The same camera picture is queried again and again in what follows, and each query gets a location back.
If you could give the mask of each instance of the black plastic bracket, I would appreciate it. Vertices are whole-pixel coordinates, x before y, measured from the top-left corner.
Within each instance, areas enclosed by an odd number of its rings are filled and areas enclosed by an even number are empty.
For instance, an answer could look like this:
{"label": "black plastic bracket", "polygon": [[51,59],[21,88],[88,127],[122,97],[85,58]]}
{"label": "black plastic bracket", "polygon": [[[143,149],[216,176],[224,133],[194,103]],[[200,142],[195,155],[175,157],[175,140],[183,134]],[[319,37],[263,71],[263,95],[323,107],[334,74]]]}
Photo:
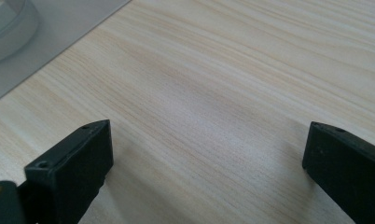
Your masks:
{"label": "black plastic bracket", "polygon": [[312,122],[303,168],[356,223],[375,223],[375,146]]}
{"label": "black plastic bracket", "polygon": [[73,224],[113,165],[109,120],[87,124],[29,163],[20,186],[0,181],[0,224]]}

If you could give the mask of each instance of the wooden table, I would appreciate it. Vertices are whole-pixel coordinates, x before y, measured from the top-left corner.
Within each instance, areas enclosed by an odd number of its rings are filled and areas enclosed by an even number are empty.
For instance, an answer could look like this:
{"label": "wooden table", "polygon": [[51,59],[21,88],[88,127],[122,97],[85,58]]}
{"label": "wooden table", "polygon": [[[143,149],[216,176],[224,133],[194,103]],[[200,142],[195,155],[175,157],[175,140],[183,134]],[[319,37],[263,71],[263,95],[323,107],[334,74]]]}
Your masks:
{"label": "wooden table", "polygon": [[133,0],[0,100],[0,180],[99,119],[80,223],[352,223],[301,160],[312,120],[375,145],[375,1]]}

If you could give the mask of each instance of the black plastic part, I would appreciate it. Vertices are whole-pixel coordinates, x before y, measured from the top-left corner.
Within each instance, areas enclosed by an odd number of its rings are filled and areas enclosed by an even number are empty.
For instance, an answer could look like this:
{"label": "black plastic part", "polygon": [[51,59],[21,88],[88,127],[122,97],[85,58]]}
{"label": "black plastic part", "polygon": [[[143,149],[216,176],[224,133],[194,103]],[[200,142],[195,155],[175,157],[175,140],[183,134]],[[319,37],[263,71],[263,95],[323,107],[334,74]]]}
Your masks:
{"label": "black plastic part", "polygon": [[82,126],[29,163],[27,180],[18,188],[5,182],[0,224],[78,223],[112,165],[109,120]]}
{"label": "black plastic part", "polygon": [[356,223],[375,223],[375,146],[312,122],[303,168]]}
{"label": "black plastic part", "polygon": [[17,186],[0,181],[0,224],[26,224]]}

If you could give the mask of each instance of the light wood tabletop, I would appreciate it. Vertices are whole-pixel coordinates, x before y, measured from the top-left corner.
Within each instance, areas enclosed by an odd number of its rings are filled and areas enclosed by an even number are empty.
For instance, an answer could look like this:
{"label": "light wood tabletop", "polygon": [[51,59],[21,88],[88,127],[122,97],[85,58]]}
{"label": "light wood tabletop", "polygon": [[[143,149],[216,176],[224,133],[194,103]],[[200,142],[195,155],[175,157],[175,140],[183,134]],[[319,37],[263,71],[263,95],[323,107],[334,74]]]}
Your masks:
{"label": "light wood tabletop", "polygon": [[132,0],[0,100],[0,180],[100,119],[80,223],[353,223],[301,161],[312,120],[375,145],[375,0]]}

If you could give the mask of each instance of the gray surface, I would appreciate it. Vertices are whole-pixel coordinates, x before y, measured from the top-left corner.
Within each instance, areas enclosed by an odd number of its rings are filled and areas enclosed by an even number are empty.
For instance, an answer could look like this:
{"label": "gray surface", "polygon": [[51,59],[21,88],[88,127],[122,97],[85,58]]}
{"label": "gray surface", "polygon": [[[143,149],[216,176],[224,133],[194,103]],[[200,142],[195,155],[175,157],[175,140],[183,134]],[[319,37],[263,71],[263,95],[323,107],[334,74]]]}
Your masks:
{"label": "gray surface", "polygon": [[130,0],[32,0],[40,24],[33,39],[0,62],[0,97]]}

